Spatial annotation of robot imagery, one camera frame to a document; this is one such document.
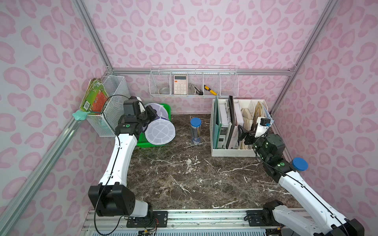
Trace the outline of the purple mesh laundry bag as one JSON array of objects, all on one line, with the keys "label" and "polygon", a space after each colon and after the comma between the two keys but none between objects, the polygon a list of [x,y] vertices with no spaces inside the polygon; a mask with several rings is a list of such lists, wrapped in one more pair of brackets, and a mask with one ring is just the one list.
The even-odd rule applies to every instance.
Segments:
[{"label": "purple mesh laundry bag", "polygon": [[157,112],[157,117],[148,125],[144,133],[145,138],[156,146],[170,143],[176,136],[175,126],[170,118],[170,106],[158,103],[149,103],[147,106],[151,106]]}]

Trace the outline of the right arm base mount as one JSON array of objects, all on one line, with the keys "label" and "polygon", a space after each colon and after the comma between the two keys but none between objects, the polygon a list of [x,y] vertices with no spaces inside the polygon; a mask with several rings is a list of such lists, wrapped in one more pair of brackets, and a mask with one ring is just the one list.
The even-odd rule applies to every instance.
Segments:
[{"label": "right arm base mount", "polygon": [[244,221],[248,221],[250,227],[273,227],[280,225],[275,221],[272,212],[265,208],[262,210],[247,210],[246,214]]}]

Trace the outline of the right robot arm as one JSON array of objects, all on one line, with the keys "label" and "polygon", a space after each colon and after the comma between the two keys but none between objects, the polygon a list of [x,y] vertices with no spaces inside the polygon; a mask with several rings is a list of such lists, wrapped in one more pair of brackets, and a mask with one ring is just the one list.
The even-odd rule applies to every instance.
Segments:
[{"label": "right robot arm", "polygon": [[262,134],[238,126],[238,140],[250,145],[265,172],[287,190],[311,216],[312,220],[293,212],[278,200],[264,204],[261,221],[266,226],[284,225],[300,236],[363,236],[364,226],[348,219],[317,194],[301,177],[294,162],[283,157],[285,144],[280,135],[269,133],[268,118],[260,118]]}]

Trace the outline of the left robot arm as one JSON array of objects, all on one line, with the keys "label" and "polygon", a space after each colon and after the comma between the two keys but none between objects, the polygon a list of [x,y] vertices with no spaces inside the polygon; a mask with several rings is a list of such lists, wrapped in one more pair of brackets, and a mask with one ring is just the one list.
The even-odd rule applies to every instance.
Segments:
[{"label": "left robot arm", "polygon": [[99,184],[89,188],[88,197],[97,216],[149,217],[149,204],[137,200],[127,188],[127,176],[140,134],[155,120],[157,112],[135,96],[124,101],[123,111],[114,131],[115,146],[108,166]]}]

